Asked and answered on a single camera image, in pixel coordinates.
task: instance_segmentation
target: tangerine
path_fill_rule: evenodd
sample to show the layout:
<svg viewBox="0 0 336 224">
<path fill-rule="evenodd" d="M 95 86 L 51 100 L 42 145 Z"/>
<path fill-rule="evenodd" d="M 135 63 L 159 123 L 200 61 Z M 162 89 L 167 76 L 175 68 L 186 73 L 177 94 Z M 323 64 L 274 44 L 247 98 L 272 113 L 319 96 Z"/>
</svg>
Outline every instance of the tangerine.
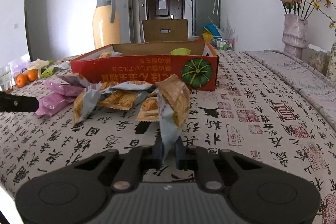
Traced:
<svg viewBox="0 0 336 224">
<path fill-rule="evenodd" d="M 26 75 L 30 82 L 34 82 L 39 77 L 39 72 L 37 69 L 31 69 L 27 71 Z"/>
<path fill-rule="evenodd" d="M 19 74 L 15 79 L 15 84 L 19 88 L 24 87 L 27 84 L 27 77 L 23 73 Z"/>
</svg>

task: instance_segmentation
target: green pumpkin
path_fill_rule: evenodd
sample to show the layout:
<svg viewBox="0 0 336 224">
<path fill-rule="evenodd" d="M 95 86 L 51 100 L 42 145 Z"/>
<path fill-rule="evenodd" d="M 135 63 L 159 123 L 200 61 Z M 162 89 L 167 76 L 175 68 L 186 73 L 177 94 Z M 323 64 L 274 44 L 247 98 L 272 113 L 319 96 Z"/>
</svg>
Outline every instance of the green pumpkin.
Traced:
<svg viewBox="0 0 336 224">
<path fill-rule="evenodd" d="M 201 88 L 209 83 L 212 77 L 212 65 L 203 58 L 187 61 L 181 71 L 182 80 L 193 89 Z"/>
</svg>

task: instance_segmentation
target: refrigerator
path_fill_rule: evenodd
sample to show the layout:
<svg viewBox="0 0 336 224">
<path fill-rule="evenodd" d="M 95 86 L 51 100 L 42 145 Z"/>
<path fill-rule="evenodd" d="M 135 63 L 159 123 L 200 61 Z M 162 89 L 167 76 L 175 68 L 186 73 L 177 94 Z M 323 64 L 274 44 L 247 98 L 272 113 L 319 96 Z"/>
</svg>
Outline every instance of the refrigerator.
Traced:
<svg viewBox="0 0 336 224">
<path fill-rule="evenodd" d="M 193 4 L 193 35 L 203 37 L 205 29 L 201 26 L 207 23 L 211 23 L 208 16 L 213 23 L 220 27 L 221 25 L 221 4 L 219 4 L 219 12 L 217 15 L 217 3 L 215 14 L 213 15 L 213 7 L 215 0 L 192 0 Z"/>
</svg>

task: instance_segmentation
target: pink package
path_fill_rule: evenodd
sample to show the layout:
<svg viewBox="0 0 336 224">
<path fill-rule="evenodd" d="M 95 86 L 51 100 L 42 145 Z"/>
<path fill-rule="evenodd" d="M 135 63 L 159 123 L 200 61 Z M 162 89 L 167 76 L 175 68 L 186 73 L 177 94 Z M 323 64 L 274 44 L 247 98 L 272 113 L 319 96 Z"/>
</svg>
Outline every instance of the pink package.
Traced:
<svg viewBox="0 0 336 224">
<path fill-rule="evenodd" d="M 38 116 L 52 117 L 75 99 L 58 93 L 49 94 L 39 100 L 39 109 L 35 112 Z"/>
<path fill-rule="evenodd" d="M 73 86 L 69 84 L 55 83 L 51 81 L 46 81 L 44 82 L 44 84 L 47 88 L 49 88 L 53 92 L 56 92 L 64 96 L 77 97 L 84 90 L 84 88 L 81 86 Z"/>
</svg>

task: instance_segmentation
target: yellow thermos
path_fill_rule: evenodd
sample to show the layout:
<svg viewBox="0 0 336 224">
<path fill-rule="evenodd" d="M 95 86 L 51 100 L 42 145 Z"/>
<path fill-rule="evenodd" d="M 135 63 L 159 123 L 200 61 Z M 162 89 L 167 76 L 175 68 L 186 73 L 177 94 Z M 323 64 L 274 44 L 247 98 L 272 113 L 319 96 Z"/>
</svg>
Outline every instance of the yellow thermos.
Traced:
<svg viewBox="0 0 336 224">
<path fill-rule="evenodd" d="M 93 37 L 95 48 L 109 44 L 120 44 L 119 15 L 116 11 L 116 0 L 97 0 L 93 16 Z"/>
</svg>

